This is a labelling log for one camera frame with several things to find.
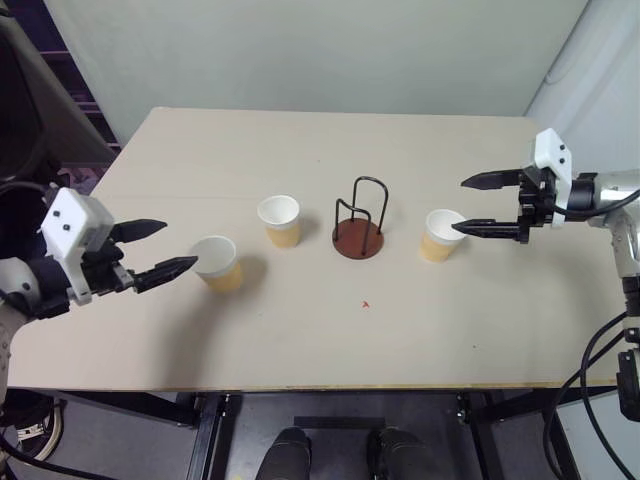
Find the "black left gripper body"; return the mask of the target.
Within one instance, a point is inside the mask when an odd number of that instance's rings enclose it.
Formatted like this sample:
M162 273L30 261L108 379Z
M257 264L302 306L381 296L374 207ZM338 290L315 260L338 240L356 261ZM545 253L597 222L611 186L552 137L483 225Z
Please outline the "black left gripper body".
M98 250L82 255L82 272L92 294L102 296L134 287L134 274L121 265L124 253L117 243L123 243L121 235L111 235Z

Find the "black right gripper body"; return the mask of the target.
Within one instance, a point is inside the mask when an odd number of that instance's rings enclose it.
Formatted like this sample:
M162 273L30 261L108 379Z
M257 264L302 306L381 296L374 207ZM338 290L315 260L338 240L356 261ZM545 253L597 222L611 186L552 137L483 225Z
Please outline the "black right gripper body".
M553 219L556 177L549 168L525 167L519 174L517 241L527 244L531 228L541 228Z

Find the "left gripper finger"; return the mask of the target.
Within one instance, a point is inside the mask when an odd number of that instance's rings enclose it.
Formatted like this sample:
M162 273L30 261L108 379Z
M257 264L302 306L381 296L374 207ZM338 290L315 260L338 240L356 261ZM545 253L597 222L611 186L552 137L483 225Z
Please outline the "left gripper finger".
M110 232L112 243L130 243L147 238L167 226L166 222L154 219L138 219L117 223Z
M197 256L175 257L158 263L145 272L134 273L133 290L143 293L171 282L188 271L197 261Z

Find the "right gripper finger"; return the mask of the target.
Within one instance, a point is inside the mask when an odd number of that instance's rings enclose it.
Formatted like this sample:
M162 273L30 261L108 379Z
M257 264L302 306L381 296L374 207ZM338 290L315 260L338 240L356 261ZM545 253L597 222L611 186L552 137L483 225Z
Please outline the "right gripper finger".
M469 219L452 223L451 228L459 233L479 238L519 239L521 228L515 222L498 222L495 219Z
M498 190L520 184L521 169L496 170L474 174L461 182L462 187Z

